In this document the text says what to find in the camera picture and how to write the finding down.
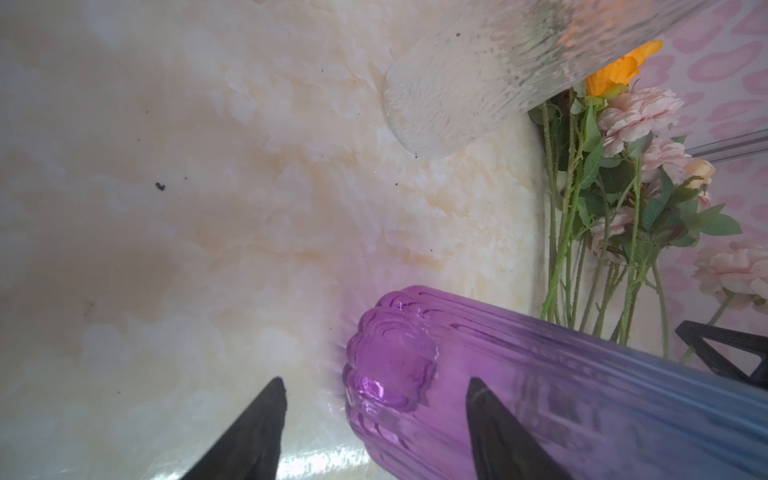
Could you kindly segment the orange rose stem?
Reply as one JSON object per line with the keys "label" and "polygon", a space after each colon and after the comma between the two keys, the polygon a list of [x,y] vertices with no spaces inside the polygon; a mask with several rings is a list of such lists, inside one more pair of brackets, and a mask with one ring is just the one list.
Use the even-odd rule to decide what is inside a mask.
{"label": "orange rose stem", "polygon": [[549,186],[549,240],[544,320],[575,320],[582,255],[572,245],[594,225],[586,193],[612,161],[629,159],[631,144],[653,140],[678,120],[681,100],[671,91],[638,89],[636,79],[663,47],[646,43],[530,112],[541,129]]}

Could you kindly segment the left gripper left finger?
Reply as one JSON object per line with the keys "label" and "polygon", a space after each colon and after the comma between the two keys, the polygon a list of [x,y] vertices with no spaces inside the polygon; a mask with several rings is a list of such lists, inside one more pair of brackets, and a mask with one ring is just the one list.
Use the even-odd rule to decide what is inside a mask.
{"label": "left gripper left finger", "polygon": [[286,412],[284,382],[275,377],[182,479],[276,478]]}

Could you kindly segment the pink peony flower stem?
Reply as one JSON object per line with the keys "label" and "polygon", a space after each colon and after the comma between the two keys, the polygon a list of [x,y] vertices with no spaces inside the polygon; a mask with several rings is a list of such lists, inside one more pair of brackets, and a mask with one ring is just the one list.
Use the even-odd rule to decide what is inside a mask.
{"label": "pink peony flower stem", "polygon": [[767,333],[767,246],[730,242],[696,252],[692,278],[703,306],[688,306],[688,320],[746,333]]}

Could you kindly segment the pink peony branch with bud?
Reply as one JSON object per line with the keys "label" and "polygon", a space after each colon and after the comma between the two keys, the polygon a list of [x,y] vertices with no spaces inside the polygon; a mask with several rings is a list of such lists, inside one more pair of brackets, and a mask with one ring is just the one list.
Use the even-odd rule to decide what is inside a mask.
{"label": "pink peony branch with bud", "polygon": [[651,141],[631,144],[629,159],[601,169],[588,191],[601,202],[589,241],[610,272],[604,297],[611,298],[621,282],[626,284],[622,312],[610,336],[621,345],[630,340],[641,289],[662,290],[662,251],[695,244],[721,212],[708,198],[714,165],[691,156],[683,139],[664,137],[668,129]]}

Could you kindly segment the purple glass vase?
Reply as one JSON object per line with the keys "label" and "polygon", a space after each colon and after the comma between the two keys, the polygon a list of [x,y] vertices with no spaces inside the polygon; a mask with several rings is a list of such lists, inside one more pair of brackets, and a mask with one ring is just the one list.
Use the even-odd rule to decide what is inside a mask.
{"label": "purple glass vase", "polygon": [[412,286],[361,318],[351,428],[400,479],[473,479],[472,379],[519,422],[503,477],[763,479],[767,393],[513,311]]}

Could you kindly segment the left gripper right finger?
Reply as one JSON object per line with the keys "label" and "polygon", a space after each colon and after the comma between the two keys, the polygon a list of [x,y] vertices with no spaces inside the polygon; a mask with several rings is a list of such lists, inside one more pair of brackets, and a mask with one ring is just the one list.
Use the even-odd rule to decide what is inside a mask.
{"label": "left gripper right finger", "polygon": [[466,417],[479,479],[572,479],[477,377],[469,381]]}

